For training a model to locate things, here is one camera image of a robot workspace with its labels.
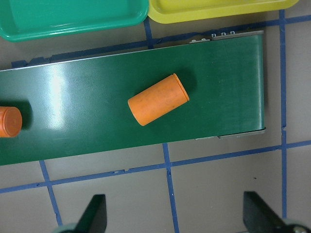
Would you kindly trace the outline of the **tray right gripper right finger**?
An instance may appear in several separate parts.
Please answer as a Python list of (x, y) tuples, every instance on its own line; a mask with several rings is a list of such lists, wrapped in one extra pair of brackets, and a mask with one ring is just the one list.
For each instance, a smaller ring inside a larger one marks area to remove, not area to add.
[(249, 233), (288, 233), (284, 221), (255, 191), (243, 193), (242, 219)]

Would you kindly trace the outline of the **tray right gripper black left finger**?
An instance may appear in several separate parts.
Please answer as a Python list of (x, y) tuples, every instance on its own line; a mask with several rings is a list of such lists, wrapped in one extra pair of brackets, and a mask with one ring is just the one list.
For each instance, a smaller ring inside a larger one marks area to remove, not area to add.
[(107, 228), (105, 194), (94, 195), (82, 217), (74, 228), (74, 233), (104, 233)]

